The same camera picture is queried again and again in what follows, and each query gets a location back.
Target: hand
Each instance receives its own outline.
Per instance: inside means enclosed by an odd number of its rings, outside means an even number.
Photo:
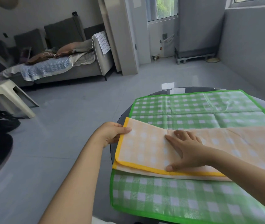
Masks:
[[[166,171],[176,171],[182,168],[201,167],[208,165],[214,148],[202,144],[199,137],[189,131],[174,131],[177,137],[165,135],[165,138],[182,158],[177,163],[170,164]]]
[[[121,124],[114,122],[105,122],[92,134],[90,138],[94,138],[97,142],[102,143],[103,147],[108,144],[117,143],[120,134],[127,134],[131,128],[123,127]]]

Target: person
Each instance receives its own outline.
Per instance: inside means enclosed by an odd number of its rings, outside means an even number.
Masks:
[[[75,164],[42,215],[39,224],[91,223],[95,188],[102,150],[116,143],[131,128],[113,122],[102,124],[88,139]],[[165,135],[181,156],[167,171],[212,166],[226,175],[265,206],[265,170],[244,162],[222,150],[207,147],[188,131],[175,131],[176,137]]]

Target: beige plastic stool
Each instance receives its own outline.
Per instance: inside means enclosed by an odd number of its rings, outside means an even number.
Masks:
[[[15,106],[21,109],[21,111],[24,112],[29,118],[35,117],[34,112],[32,112],[32,110],[25,104],[25,102],[23,102],[22,99],[15,93],[15,91],[13,90],[14,88],[17,91],[21,92],[26,97],[26,99],[28,99],[36,107],[39,106],[20,87],[15,85],[15,83],[12,82],[10,79],[0,82],[0,94],[3,94],[5,97],[7,97],[12,103],[15,104]],[[9,113],[13,114],[13,110],[10,108],[9,104],[7,104],[4,99],[2,99],[1,96],[0,96],[0,103],[7,109]]]

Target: white cable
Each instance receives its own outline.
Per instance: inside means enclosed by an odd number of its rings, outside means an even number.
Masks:
[[[175,36],[175,34],[172,34],[170,37],[166,38],[165,40],[162,40],[162,39],[161,39],[159,42],[160,42],[160,43],[163,43],[163,42],[167,41],[169,38],[171,38],[171,40],[172,40],[172,38],[173,38],[174,36]]]

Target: electrical socket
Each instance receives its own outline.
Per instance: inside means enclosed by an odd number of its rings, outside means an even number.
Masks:
[[[163,40],[165,40],[167,38],[168,38],[168,34],[167,33],[163,34]]]

